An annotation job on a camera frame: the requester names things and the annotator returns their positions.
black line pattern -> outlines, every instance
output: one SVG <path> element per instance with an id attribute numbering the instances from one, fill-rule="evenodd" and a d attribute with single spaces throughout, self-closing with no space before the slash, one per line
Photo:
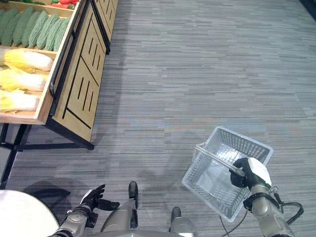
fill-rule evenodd
<path id="1" fill-rule="evenodd" d="M 90 44 L 90 48 L 89 48 L 89 54 L 90 54 L 90 51 L 91 51 L 92 43 L 93 43 L 93 38 L 91 39 L 91 44 Z"/>
<path id="2" fill-rule="evenodd" d="M 90 112 L 90 109 L 91 109 L 92 98 L 93 98 L 93 92 L 91 94 L 90 105 L 89 105 L 89 112 Z"/>
<path id="3" fill-rule="evenodd" d="M 107 11 L 106 11 L 106 13 L 108 13 L 108 10 L 109 10 L 109 5 L 110 5 L 110 0 L 108 1 Z"/>
<path id="4" fill-rule="evenodd" d="M 85 33 L 85 35 L 84 35 L 84 40 L 83 40 L 82 48 L 81 48 L 81 50 L 80 50 L 79 59 L 78 59 L 77 65 L 76 65 L 76 70 L 75 70 L 75 73 L 74 73 L 74 76 L 73 76 L 73 79 L 72 79 L 71 88 L 70 88 L 70 91 L 69 91 L 69 95 L 68 95 L 68 98 L 67 98 L 66 106 L 65 106 L 65 108 L 64 108 L 64 112 L 63 112 L 63 116 L 62 116 L 62 119 L 64 119 L 64 118 L 65 118 L 66 111 L 68 111 L 71 115 L 73 115 L 75 118 L 77 118 L 78 121 L 80 121 L 82 124 L 84 124 L 84 125 L 85 125 L 86 127 L 88 127 L 89 129 L 91 129 L 91 126 L 89 126 L 86 122 L 84 122 L 84 121 L 83 121 L 78 115 L 76 115 L 70 108 L 68 108 L 68 104 L 69 104 L 70 96 L 71 96 L 71 94 L 73 93 L 73 86 L 74 86 L 74 82 L 75 82 L 75 79 L 76 79 L 76 75 L 77 75 L 77 71 L 78 71 L 78 66 L 79 66 L 80 60 L 82 60 L 82 61 L 84 62 L 84 64 L 85 64 L 86 67 L 88 68 L 89 73 L 91 74 L 91 76 L 92 76 L 94 82 L 95 82 L 95 83 L 97 84 L 97 86 L 99 87 L 98 82 L 96 81 L 96 79 L 95 79 L 94 75 L 92 74 L 90 68 L 88 67 L 87 63 L 85 62 L 84 58 L 82 57 L 82 51 L 83 51 L 83 49 L 85 48 L 84 46 L 85 46 L 85 44 L 86 44 L 86 38 L 87 38 L 88 31 L 89 31 L 89 28 L 90 28 L 90 24 L 91 24 L 91 23 L 92 23 L 92 25 L 93 25 L 93 27 L 94 27 L 95 32 L 97 32 L 97 31 L 96 31 L 96 28 L 95 28 L 95 26 L 94 26 L 94 24 L 93 24 L 93 21 L 92 21 L 92 16 L 93 16 L 93 14 L 91 14 L 91 16 L 90 16 L 89 23 L 88 23 L 88 27 L 87 27 L 87 31 L 86 31 L 86 33 Z M 92 44 L 93 44 L 93 38 L 91 39 L 91 43 L 90 43 L 90 46 L 89 46 L 89 54 L 90 54 L 90 52 L 91 52 Z M 94 57 L 93 57 L 93 63 L 92 63 L 92 65 L 94 65 L 95 55 L 96 55 L 96 51 L 97 51 L 98 45 L 99 45 L 99 43 L 96 42 L 96 49 L 95 49 L 95 52 L 94 52 Z M 99 55 L 97 70 L 98 70 L 98 68 L 99 68 L 100 56 L 101 56 L 101 55 Z M 84 80 L 84 78 L 82 77 L 81 83 L 80 83 L 80 88 L 79 88 L 79 93 L 78 93 L 78 96 L 77 96 L 78 99 L 79 99 L 80 94 L 81 94 L 82 85 L 83 85 L 83 80 Z M 88 96 L 89 88 L 90 88 L 90 80 L 88 81 L 88 85 L 87 85 L 87 89 L 86 89 L 86 93 L 85 93 L 85 98 L 84 98 L 84 102 L 83 102 L 83 106 L 82 106 L 82 110 L 83 110 L 83 111 L 84 111 L 84 108 L 85 108 L 85 104 L 86 104 L 86 99 L 87 99 L 87 96 Z M 88 110 L 89 112 L 90 112 L 90 110 L 91 110 L 93 94 L 94 94 L 94 92 L 92 91 L 92 93 L 91 93 L 91 98 L 90 98 L 90 103 L 89 103 L 89 110 Z"/>
<path id="5" fill-rule="evenodd" d="M 88 94 L 88 91 L 89 91 L 89 86 L 90 86 L 90 81 L 88 81 L 87 91 L 85 92 L 85 98 L 84 98 L 84 102 L 83 102 L 82 111 L 84 111 L 84 106 L 85 106 L 85 101 L 87 100 L 87 94 Z"/>
<path id="6" fill-rule="evenodd" d="M 83 77 L 81 79 L 81 83 L 80 83 L 80 88 L 79 88 L 79 93 L 78 93 L 78 99 L 80 97 L 80 92 L 81 92 L 81 88 L 82 88 L 82 83 L 83 83 Z"/>
<path id="7" fill-rule="evenodd" d="M 109 20 L 111 20 L 113 9 L 111 8 Z"/>

wooden crate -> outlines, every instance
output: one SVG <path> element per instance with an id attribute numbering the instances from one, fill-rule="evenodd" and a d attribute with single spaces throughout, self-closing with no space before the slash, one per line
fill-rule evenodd
<path id="1" fill-rule="evenodd" d="M 105 32 L 111 41 L 118 0 L 94 0 Z"/>
<path id="2" fill-rule="evenodd" d="M 53 120 L 90 141 L 106 46 L 88 3 Z"/>
<path id="3" fill-rule="evenodd" d="M 38 50 L 38 49 L 29 49 L 29 48 L 25 49 L 28 51 L 43 53 L 54 60 L 50 72 L 45 72 L 46 74 L 48 74 L 48 77 L 47 77 L 47 81 L 44 86 L 43 92 L 42 93 L 31 92 L 31 94 L 35 94 L 40 97 L 39 104 L 36 111 L 32 111 L 32 112 L 18 111 L 15 114 L 0 113 L 0 122 L 23 123 L 23 124 L 45 124 L 46 123 L 47 116 L 48 116 L 51 103 L 53 100 L 53 97 L 51 96 L 49 92 L 49 85 L 53 79 L 55 79 L 56 83 L 58 83 L 58 80 L 59 80 L 58 77 L 60 76 L 60 71 L 62 71 L 63 69 L 62 63 L 64 62 L 64 57 L 65 57 L 65 51 L 63 50 L 63 53 L 62 53 L 62 48 L 68 47 L 68 45 L 65 45 L 66 44 L 65 39 L 69 34 L 71 34 L 70 26 L 72 22 L 74 21 L 74 16 L 79 14 L 78 9 L 80 9 L 79 7 L 80 4 L 78 4 L 74 10 L 69 10 L 69 9 L 61 9 L 61 8 L 55 8 L 55 7 L 45 6 L 45 5 L 30 4 L 30 3 L 24 3 L 24 2 L 14 2 L 14 1 L 9 1 L 8 3 L 0 2 L 0 9 L 8 10 L 11 8 L 16 8 L 16 9 L 19 9 L 20 11 L 24 11 L 28 6 L 32 6 L 35 11 L 45 10 L 48 15 L 58 14 L 60 17 L 67 17 L 67 18 L 70 17 L 70 22 L 64 34 L 59 50 L 57 52 Z"/>

black cable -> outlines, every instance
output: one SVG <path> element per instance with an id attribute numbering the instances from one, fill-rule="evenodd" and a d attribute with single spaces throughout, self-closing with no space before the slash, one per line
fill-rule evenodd
<path id="1" fill-rule="evenodd" d="M 224 230 L 225 230 L 225 232 L 226 232 L 226 235 L 227 235 L 228 237 L 230 237 L 230 236 L 229 236 L 229 233 L 227 232 L 226 227 L 225 227 L 225 225 L 224 225 L 224 223 L 223 223 L 222 217 L 219 216 L 219 219 L 221 219 L 221 223 L 222 223 L 222 226 L 223 226 L 223 228 L 224 228 Z"/>
<path id="2" fill-rule="evenodd" d="M 299 208 L 299 210 L 297 211 L 297 213 L 292 216 L 288 221 L 287 221 L 287 224 L 288 225 L 291 225 L 294 221 L 297 220 L 297 218 L 299 218 L 303 213 L 304 213 L 304 208 L 303 206 L 299 203 L 299 202 L 284 202 L 282 205 L 281 205 L 281 211 L 283 212 L 283 207 L 284 206 L 296 206 Z"/>
<path id="3" fill-rule="evenodd" d="M 280 209 L 282 213 L 284 213 L 284 210 L 283 210 L 284 206 L 296 206 L 299 208 L 297 213 L 287 221 L 288 225 L 291 225 L 294 221 L 297 220 L 297 218 L 299 218 L 304 213 L 304 208 L 299 202 L 284 202 L 280 199 L 280 196 L 278 193 L 275 193 L 275 197 L 278 203 L 280 204 Z"/>
<path id="4" fill-rule="evenodd" d="M 237 229 L 238 228 L 238 226 L 240 226 L 241 225 L 241 223 L 244 221 L 244 219 L 246 218 L 246 216 L 247 216 L 247 213 L 248 213 L 248 211 L 246 210 L 246 213 L 245 213 L 245 215 L 243 216 L 243 218 L 242 218 L 242 220 L 234 227 L 234 228 L 232 228 L 230 231 L 226 231 L 226 228 L 225 228 L 225 226 L 224 226 L 224 224 L 223 224 L 223 222 L 222 222 L 222 218 L 221 218 L 221 222 L 222 222 L 222 225 L 223 225 L 223 227 L 224 227 L 224 229 L 225 229 L 225 231 L 226 231 L 226 234 L 224 234 L 224 235 L 222 235 L 221 237 L 224 237 L 224 236 L 228 236 L 229 237 L 229 234 L 231 233 L 231 232 L 233 232 L 235 229 Z"/>

metal basket handle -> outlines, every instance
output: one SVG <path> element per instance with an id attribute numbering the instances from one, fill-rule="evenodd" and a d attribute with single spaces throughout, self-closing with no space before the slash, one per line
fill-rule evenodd
<path id="1" fill-rule="evenodd" d="M 215 154 L 213 154 L 213 153 L 207 151 L 206 149 L 204 149 L 204 148 L 201 147 L 201 146 L 205 146 L 205 142 L 200 143 L 200 144 L 197 144 L 197 145 L 195 146 L 193 162 L 195 161 L 196 151 L 198 150 L 199 152 L 203 153 L 204 155 L 209 156 L 209 157 L 213 158 L 214 160 L 216 160 L 217 162 L 221 163 L 222 165 L 226 166 L 226 167 L 227 167 L 228 169 L 230 169 L 232 172 L 234 172 L 234 173 L 236 173 L 236 174 L 238 174 L 238 175 L 240 175 L 240 176 L 242 176 L 242 177 L 245 176 L 245 173 L 244 173 L 241 169 L 239 169 L 239 168 L 237 168 L 236 166 L 231 165 L 231 164 L 227 163 L 226 161 L 220 159 L 218 156 L 216 156 Z"/>

wooden panel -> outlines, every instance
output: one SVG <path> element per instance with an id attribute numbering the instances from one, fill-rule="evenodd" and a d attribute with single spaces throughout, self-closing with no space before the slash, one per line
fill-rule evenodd
<path id="1" fill-rule="evenodd" d="M 112 3 L 113 3 L 113 6 L 114 6 L 114 9 L 115 9 L 115 12 L 117 11 L 118 1 L 119 1 L 119 0 L 112 0 Z"/>
<path id="2" fill-rule="evenodd" d="M 91 138 L 105 52 L 101 32 L 89 6 L 53 116 L 55 121 L 87 141 Z"/>
<path id="3" fill-rule="evenodd" d="M 91 73 L 95 76 L 98 86 L 101 83 L 101 77 L 103 72 L 103 63 L 105 57 L 105 45 L 103 39 L 99 37 L 101 32 L 97 24 L 92 24 L 88 29 L 86 39 L 83 45 L 81 56 L 88 66 Z"/>
<path id="4" fill-rule="evenodd" d="M 78 116 L 90 128 L 93 127 L 99 89 L 83 58 L 80 58 L 67 111 Z"/>
<path id="5" fill-rule="evenodd" d="M 2 123 L 43 124 L 35 117 L 35 111 L 20 111 L 16 114 L 0 113 Z"/>
<path id="6" fill-rule="evenodd" d="M 96 6 L 107 36 L 111 41 L 116 9 L 113 6 L 112 0 L 96 0 Z"/>

